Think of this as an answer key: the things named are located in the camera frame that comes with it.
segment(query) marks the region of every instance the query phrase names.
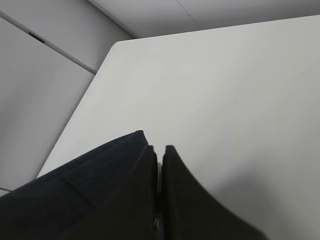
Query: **black fabric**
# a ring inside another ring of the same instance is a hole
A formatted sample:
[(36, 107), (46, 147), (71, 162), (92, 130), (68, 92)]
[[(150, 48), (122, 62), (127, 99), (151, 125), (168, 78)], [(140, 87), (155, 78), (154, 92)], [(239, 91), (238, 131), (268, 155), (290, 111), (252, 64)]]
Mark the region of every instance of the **black fabric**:
[(162, 202), (166, 240), (266, 240), (197, 182), (173, 146), (163, 157)]
[(152, 146), (143, 151), (127, 181), (99, 211), (74, 225), (64, 240), (154, 240), (158, 178)]
[(0, 198), (2, 240), (56, 240), (99, 210), (127, 180), (148, 142), (117, 138)]
[[(266, 239), (212, 198), (173, 146), (166, 147), (162, 178), (159, 172), (153, 147), (148, 146), (143, 131), (117, 138), (1, 197), (0, 237)], [(159, 227), (155, 227), (157, 217)]]

